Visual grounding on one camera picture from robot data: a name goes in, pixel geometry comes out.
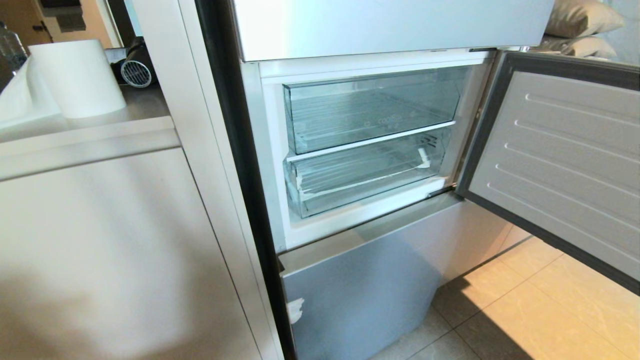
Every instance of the countertop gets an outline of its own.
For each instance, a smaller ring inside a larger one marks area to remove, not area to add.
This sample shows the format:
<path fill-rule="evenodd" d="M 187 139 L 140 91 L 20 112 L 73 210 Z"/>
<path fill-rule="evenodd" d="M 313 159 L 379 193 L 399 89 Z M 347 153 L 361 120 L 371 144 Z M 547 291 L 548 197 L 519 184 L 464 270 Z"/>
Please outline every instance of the countertop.
<path fill-rule="evenodd" d="M 0 181 L 180 146 L 158 84 L 121 89 L 127 106 L 112 113 L 58 114 L 0 129 Z"/>

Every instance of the open freezer door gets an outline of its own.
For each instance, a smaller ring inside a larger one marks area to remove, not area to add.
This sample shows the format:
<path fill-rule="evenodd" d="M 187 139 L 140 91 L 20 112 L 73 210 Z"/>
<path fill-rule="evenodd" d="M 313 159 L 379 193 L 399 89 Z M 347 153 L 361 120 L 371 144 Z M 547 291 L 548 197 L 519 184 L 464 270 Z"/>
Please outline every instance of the open freezer door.
<path fill-rule="evenodd" d="M 640 293 L 640 70 L 502 53 L 456 192 Z"/>

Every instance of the freezer compartment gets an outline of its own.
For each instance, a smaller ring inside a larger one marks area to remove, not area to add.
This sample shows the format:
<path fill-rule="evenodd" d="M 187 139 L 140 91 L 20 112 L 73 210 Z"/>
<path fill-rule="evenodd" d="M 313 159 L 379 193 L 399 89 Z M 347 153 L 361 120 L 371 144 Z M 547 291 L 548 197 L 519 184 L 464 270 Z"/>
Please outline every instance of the freezer compartment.
<path fill-rule="evenodd" d="M 435 176 L 449 127 L 348 150 L 285 160 L 291 208 L 300 218 Z"/>
<path fill-rule="evenodd" d="M 284 85 L 296 154 L 453 119 L 471 66 Z"/>

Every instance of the refrigerator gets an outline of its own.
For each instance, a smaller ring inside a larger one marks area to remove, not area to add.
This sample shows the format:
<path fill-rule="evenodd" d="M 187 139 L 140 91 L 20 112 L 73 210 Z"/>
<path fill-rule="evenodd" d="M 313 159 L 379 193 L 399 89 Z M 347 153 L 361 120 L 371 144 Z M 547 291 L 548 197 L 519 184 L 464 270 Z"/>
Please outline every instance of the refrigerator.
<path fill-rule="evenodd" d="M 469 202 L 640 293 L 640 69 L 529 52 L 553 0 L 196 4 L 285 353 L 416 328 Z"/>

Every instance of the tiled floor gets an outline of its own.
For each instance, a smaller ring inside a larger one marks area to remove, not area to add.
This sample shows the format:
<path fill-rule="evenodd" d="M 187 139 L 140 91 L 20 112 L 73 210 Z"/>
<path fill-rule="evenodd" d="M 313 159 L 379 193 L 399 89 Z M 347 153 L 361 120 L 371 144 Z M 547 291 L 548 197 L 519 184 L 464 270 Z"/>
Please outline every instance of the tiled floor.
<path fill-rule="evenodd" d="M 640 360 L 640 297 L 531 238 L 438 290 L 372 360 Z"/>

